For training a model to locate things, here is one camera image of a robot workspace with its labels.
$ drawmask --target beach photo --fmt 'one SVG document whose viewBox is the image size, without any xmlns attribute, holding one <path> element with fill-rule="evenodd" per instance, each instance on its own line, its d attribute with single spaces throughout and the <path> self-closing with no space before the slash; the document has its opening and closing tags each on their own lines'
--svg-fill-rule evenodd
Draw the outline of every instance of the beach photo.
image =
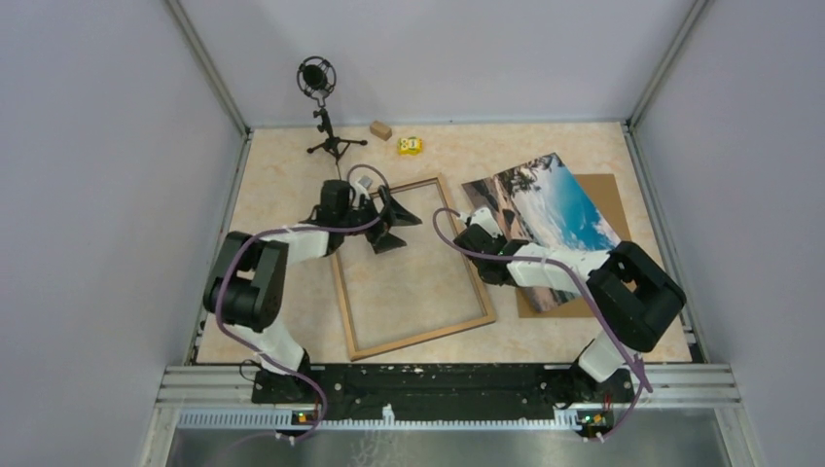
<svg viewBox="0 0 825 467">
<path fill-rule="evenodd" d="M 566 251 L 610 250 L 620 239 L 556 154 L 462 185 L 475 208 L 488 207 L 508 239 L 526 239 Z M 523 289 L 538 311 L 579 294 Z"/>
</svg>

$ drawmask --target beige marble surface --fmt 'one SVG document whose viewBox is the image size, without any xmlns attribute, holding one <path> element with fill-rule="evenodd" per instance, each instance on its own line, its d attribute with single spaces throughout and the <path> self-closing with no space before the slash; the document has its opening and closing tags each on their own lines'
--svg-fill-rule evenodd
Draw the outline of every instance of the beige marble surface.
<svg viewBox="0 0 825 467">
<path fill-rule="evenodd" d="M 366 239 L 351 238 L 339 250 L 362 350 L 484 316 L 463 256 L 441 242 L 430 222 L 433 211 L 444 206 L 438 187 L 393 197 L 422 220 L 420 226 L 391 231 L 407 247 L 376 255 Z M 439 229 L 452 232 L 448 216 L 439 219 Z"/>
<path fill-rule="evenodd" d="M 358 162 L 378 167 L 390 183 L 419 175 L 441 172 L 446 187 L 459 209 L 470 209 L 461 183 L 485 177 L 538 156 L 556 152 L 574 173 L 613 173 L 625 207 L 632 239 L 657 261 L 659 250 L 647 211 L 629 159 L 619 124 L 530 124 L 466 126 L 394 126 L 394 137 L 384 142 L 369 133 L 366 126 L 337 128 L 341 137 L 367 139 L 366 147 L 353 146 L 341 160 L 341 170 Z M 415 157 L 398 156 L 395 141 L 399 136 L 415 135 L 424 140 L 424 152 Z M 308 155 L 305 148 L 320 142 L 314 128 L 267 129 L 255 132 L 249 161 L 243 174 L 233 215 L 233 230 L 256 233 L 291 225 L 304 219 L 318 202 L 323 180 L 335 177 L 333 160 L 326 153 Z M 425 222 L 429 212 L 416 214 Z M 403 230 L 398 234 L 404 236 Z M 372 254 L 363 238 L 350 238 L 343 249 L 350 257 Z M 442 277 L 447 271 L 426 269 L 419 264 L 407 274 L 426 274 L 427 280 Z M 374 280 L 348 277 L 350 293 L 367 296 L 381 290 Z M 599 331 L 594 318 L 519 318 L 514 289 L 487 286 L 498 320 L 488 326 L 430 341 L 364 362 L 570 362 Z M 410 287 L 411 293 L 426 291 Z M 468 312 L 469 297 L 456 295 L 464 307 L 454 316 Z M 376 313 L 385 312 L 383 307 Z M 330 259 L 303 262 L 289 268 L 281 313 L 295 340 L 303 345 L 313 361 L 346 362 L 343 325 L 334 287 Z M 369 319 L 361 316 L 362 321 Z M 369 339 L 389 339 L 413 331 L 414 322 L 399 329 L 393 320 L 373 326 Z M 426 323 L 418 323 L 430 329 Z M 201 340 L 198 361 L 239 362 L 250 352 L 222 336 L 210 315 Z M 665 333 L 648 361 L 689 361 L 690 354 L 678 322 Z"/>
</svg>

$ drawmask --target tripod stand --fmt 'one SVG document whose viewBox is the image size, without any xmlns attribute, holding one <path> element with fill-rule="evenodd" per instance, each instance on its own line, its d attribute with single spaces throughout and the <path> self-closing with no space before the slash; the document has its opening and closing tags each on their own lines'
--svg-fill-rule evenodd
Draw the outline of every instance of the tripod stand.
<svg viewBox="0 0 825 467">
<path fill-rule="evenodd" d="M 367 140 L 362 139 L 360 141 L 354 139 L 341 139 L 335 136 L 333 133 L 333 124 L 330 122 L 330 116 L 327 114 L 327 109 L 321 107 L 321 110 L 315 110 L 312 112 L 312 117 L 314 118 L 321 118 L 321 125 L 318 126 L 318 131 L 326 132 L 327 139 L 325 139 L 322 143 L 316 144 L 315 146 L 308 148 L 306 151 L 310 154 L 315 152 L 316 149 L 323 149 L 324 151 L 330 153 L 332 157 L 336 158 L 336 163 L 338 163 L 339 159 L 343 157 L 343 153 L 349 149 L 350 144 L 360 144 L 361 146 L 367 146 Z M 343 147 L 342 151 L 339 151 L 338 145 L 341 143 L 345 143 L 346 146 Z"/>
</svg>

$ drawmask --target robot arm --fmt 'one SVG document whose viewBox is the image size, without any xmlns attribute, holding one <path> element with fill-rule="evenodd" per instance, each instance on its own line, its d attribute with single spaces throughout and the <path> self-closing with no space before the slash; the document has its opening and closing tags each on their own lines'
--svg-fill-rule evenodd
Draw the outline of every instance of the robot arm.
<svg viewBox="0 0 825 467">
<path fill-rule="evenodd" d="M 209 274 L 203 306 L 214 312 L 221 283 L 229 273 L 229 285 L 222 303 L 225 324 L 287 369 L 297 371 L 302 363 L 308 363 L 308 356 L 289 334 L 279 314 L 287 267 L 334 253 L 348 234 L 363 234 L 376 254 L 400 248 L 407 243 L 391 234 L 390 228 L 421 224 L 420 219 L 392 198 L 386 186 L 377 189 L 383 201 L 379 212 L 369 192 L 371 184 L 367 177 L 362 177 L 354 185 L 342 180 L 327 180 L 321 189 L 320 203 L 315 205 L 308 219 L 284 228 L 281 233 L 255 240 L 244 251 L 237 270 L 232 271 L 230 264 L 252 235 L 229 233 Z M 380 220 L 365 230 L 359 229 L 375 218 Z M 239 271 L 252 272 L 253 276 L 241 277 L 237 274 Z M 263 365 L 272 373 L 284 373 L 266 361 Z"/>
<path fill-rule="evenodd" d="M 613 334 L 629 353 L 649 352 L 686 303 L 682 289 L 644 250 L 629 241 L 613 250 L 566 251 L 527 240 L 507 240 L 489 209 L 461 216 L 467 229 L 455 244 L 477 253 L 551 258 L 565 263 L 587 284 Z M 470 257 L 481 279 L 492 285 L 551 287 L 579 294 L 566 271 L 535 261 L 490 261 Z M 602 332 L 580 354 L 575 366 L 603 382 L 625 363 L 619 349 Z"/>
</svg>

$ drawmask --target gray wall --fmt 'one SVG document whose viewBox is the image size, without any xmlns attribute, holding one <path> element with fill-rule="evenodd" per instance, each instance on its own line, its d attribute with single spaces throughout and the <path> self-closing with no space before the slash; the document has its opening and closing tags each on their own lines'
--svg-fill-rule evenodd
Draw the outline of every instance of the gray wall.
<svg viewBox="0 0 825 467">
<path fill-rule="evenodd" d="M 716 2 L 641 128 L 705 345 L 770 465 L 821 465 L 825 2 Z"/>
<path fill-rule="evenodd" d="M 132 465 L 239 137 L 160 0 L 0 2 L 0 464 Z"/>
<path fill-rule="evenodd" d="M 692 0 L 184 0 L 252 126 L 308 124 L 321 54 L 333 119 L 619 120 Z"/>
</svg>

